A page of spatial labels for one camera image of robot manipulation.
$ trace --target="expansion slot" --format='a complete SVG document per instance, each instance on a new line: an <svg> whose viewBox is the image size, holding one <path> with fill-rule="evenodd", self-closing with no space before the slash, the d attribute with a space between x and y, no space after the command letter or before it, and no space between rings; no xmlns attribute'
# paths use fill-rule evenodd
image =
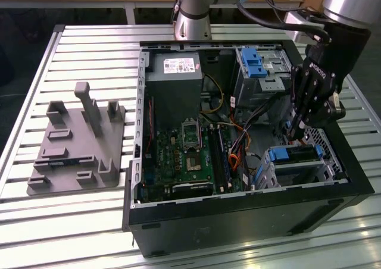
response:
<svg viewBox="0 0 381 269"><path fill-rule="evenodd" d="M210 125L210 128L208 128L208 141L213 163L214 180L216 181L218 193L224 193L227 189L227 181L222 159L224 153L223 148L221 148L221 140L218 133L219 129L215 129L213 125Z"/></svg>

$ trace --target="power supply label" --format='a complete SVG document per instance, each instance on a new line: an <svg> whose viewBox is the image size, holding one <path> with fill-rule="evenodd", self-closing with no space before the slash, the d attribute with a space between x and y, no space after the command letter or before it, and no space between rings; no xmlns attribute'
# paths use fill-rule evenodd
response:
<svg viewBox="0 0 381 269"><path fill-rule="evenodd" d="M164 74L194 73L195 62L193 58L177 58L164 60Z"/></svg>

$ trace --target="green motherboard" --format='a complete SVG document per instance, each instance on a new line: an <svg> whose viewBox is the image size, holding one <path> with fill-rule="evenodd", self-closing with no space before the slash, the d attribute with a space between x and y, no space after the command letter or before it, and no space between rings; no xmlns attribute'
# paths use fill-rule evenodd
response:
<svg viewBox="0 0 381 269"><path fill-rule="evenodd" d="M230 132L227 127L222 127L221 133L225 150L223 155L227 155L232 144ZM145 178L142 188L143 202L176 199L173 195L174 188L187 184L207 184L210 187L210 195L219 193L206 127L200 130L198 127L189 126L186 129L180 127L159 131L154 143L155 157L152 158L155 162L143 168ZM232 177L230 184L229 192L241 191L241 180L238 177Z"/></svg>

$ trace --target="red wire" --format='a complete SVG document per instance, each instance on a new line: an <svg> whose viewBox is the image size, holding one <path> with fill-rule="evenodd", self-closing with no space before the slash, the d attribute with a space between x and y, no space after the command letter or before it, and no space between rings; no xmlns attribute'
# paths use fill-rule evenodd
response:
<svg viewBox="0 0 381 269"><path fill-rule="evenodd" d="M147 145L147 150L145 151L146 154L148 153L149 146L151 145L151 141L152 141L152 118L151 118L152 106L151 106L151 100L149 100L148 106L149 106L149 109L148 109L148 112L149 112L149 114L148 114L148 116L149 116L149 141L148 141L148 145Z"/></svg>

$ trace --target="ram slot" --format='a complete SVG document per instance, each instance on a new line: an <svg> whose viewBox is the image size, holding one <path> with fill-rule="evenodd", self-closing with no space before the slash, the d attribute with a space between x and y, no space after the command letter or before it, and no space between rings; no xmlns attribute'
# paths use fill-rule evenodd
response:
<svg viewBox="0 0 381 269"><path fill-rule="evenodd" d="M227 182L225 177L225 169L223 165L223 152L220 146L220 138L218 131L213 125L208 128L208 140L210 148L210 156L213 164L214 180L216 181L218 193L224 193L227 189Z"/></svg>
<svg viewBox="0 0 381 269"><path fill-rule="evenodd" d="M221 127L219 125L218 125L218 136L220 139L220 145L221 145L221 151L222 151L221 159L222 159L222 163L224 167L225 179L226 179L227 187L228 189L230 189L232 187L232 178L230 176L229 164L227 162L227 153L225 151L224 138L222 135Z"/></svg>

